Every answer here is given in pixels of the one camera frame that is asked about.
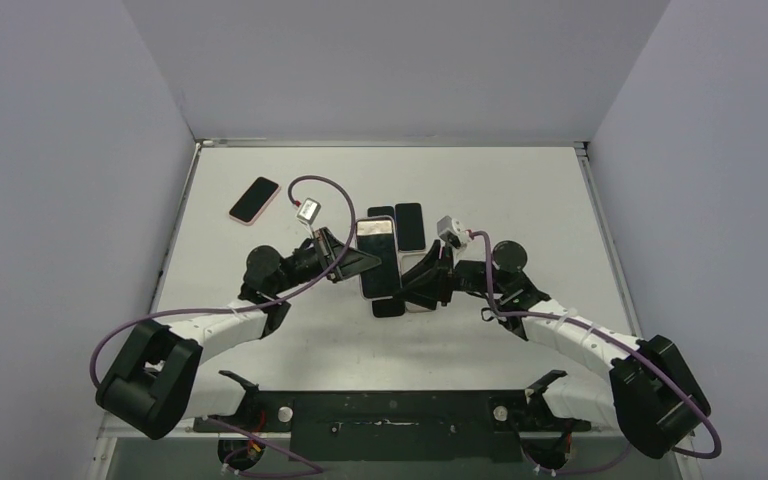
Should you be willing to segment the beige phone case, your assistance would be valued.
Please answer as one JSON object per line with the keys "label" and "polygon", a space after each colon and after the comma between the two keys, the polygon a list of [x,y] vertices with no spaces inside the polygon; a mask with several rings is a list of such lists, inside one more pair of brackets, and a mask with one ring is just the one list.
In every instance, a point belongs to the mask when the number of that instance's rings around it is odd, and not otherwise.
{"label": "beige phone case", "polygon": [[396,294],[412,311],[435,311],[438,305],[439,252],[408,254],[402,259],[402,287]]}

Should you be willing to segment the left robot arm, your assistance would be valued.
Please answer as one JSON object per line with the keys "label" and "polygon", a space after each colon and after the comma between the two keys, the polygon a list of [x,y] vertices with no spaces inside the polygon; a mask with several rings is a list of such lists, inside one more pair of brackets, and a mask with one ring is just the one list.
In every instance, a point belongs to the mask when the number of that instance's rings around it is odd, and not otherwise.
{"label": "left robot arm", "polygon": [[259,405],[247,396],[256,384],[203,364],[243,343],[274,333],[291,305],[292,291],[334,283],[380,266],[380,257],[338,240],[328,228],[314,232],[290,255],[269,245],[246,259],[238,298],[224,308],[180,309],[177,321],[156,313],[135,322],[103,377],[95,377],[96,404],[156,440],[189,418],[219,415],[242,431],[257,420]]}

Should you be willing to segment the black smartphone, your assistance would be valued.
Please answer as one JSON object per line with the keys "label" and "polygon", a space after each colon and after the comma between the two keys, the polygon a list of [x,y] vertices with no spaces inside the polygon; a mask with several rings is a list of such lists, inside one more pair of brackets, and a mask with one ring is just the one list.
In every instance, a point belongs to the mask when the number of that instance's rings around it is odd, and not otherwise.
{"label": "black smartphone", "polygon": [[394,207],[396,238],[400,252],[426,248],[423,211],[420,203],[400,203]]}

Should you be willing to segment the black phone case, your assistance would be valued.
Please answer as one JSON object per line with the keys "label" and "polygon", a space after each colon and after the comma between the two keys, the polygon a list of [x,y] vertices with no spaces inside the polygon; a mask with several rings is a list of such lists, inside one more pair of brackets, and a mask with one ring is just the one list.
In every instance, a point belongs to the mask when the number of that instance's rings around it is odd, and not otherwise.
{"label": "black phone case", "polygon": [[376,299],[371,301],[371,311],[374,318],[395,318],[406,313],[406,305],[400,299]]}

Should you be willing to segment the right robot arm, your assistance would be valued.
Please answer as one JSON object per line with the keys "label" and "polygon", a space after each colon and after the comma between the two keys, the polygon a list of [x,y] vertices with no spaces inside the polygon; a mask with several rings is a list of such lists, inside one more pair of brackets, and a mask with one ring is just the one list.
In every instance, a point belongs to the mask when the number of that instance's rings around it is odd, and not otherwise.
{"label": "right robot arm", "polygon": [[525,391],[525,414],[537,428],[561,419],[584,420],[617,430],[640,453],[660,459],[679,452],[699,426],[711,436],[711,459],[722,441],[710,421],[711,406],[677,346],[656,335],[644,340],[616,332],[563,307],[525,273],[526,250],[513,241],[486,246],[485,258],[456,260],[451,246],[435,241],[401,276],[398,297],[433,310],[456,292],[486,301],[483,314],[519,338],[545,346],[586,368],[595,380],[552,374]]}

